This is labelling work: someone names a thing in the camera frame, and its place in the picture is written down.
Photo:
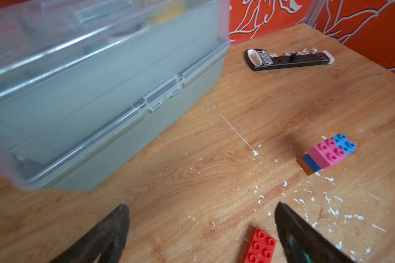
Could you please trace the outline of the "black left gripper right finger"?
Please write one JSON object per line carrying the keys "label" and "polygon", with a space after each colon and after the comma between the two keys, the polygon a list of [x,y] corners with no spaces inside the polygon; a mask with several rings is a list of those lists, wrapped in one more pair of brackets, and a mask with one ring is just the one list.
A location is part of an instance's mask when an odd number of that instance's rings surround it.
{"label": "black left gripper right finger", "polygon": [[352,260],[335,248],[287,204],[276,206],[275,223],[289,263],[351,263]]}

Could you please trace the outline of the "orange square lego brick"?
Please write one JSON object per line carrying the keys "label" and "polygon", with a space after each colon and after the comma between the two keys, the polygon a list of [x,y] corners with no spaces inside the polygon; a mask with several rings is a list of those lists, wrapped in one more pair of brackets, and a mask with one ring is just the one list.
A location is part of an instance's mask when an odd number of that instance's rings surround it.
{"label": "orange square lego brick", "polygon": [[311,167],[303,159],[297,160],[297,164],[306,173],[306,175],[310,176],[314,173],[314,171],[311,169]]}

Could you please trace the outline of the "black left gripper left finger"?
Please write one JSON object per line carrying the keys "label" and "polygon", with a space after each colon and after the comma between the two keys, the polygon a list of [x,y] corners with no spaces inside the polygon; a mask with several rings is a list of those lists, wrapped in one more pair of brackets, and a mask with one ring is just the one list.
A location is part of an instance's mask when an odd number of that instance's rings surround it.
{"label": "black left gripper left finger", "polygon": [[121,204],[52,262],[118,263],[126,246],[129,227],[129,207]]}

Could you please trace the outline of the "pink square lego brick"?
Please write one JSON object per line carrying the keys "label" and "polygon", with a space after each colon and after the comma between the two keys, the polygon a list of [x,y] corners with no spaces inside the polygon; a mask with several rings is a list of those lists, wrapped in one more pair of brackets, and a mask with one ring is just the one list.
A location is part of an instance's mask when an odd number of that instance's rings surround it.
{"label": "pink square lego brick", "polygon": [[347,155],[343,149],[340,149],[335,140],[326,139],[316,146],[312,147],[308,154],[320,166],[325,169],[334,166],[344,160]]}

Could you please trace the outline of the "blue square lego brick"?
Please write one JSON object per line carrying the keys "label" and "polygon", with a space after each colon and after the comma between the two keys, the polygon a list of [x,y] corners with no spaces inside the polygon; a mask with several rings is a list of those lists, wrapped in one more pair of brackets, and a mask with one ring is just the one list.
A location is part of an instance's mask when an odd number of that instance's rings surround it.
{"label": "blue square lego brick", "polygon": [[307,166],[313,173],[316,173],[321,170],[321,167],[309,154],[304,155],[302,160],[307,164]]}

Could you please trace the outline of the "light blue long lego brick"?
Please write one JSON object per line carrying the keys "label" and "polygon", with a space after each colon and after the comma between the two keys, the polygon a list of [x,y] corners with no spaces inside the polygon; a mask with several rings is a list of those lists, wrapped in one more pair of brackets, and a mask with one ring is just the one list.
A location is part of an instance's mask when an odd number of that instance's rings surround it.
{"label": "light blue long lego brick", "polygon": [[349,141],[344,134],[339,133],[333,136],[331,139],[336,143],[338,148],[345,152],[346,155],[351,154],[357,149],[356,144]]}

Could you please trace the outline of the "red long lego brick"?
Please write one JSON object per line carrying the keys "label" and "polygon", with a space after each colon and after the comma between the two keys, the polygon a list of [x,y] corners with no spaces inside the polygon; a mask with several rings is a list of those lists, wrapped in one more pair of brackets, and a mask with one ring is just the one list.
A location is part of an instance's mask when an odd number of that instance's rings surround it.
{"label": "red long lego brick", "polygon": [[271,263],[277,241],[256,227],[244,257],[244,263]]}

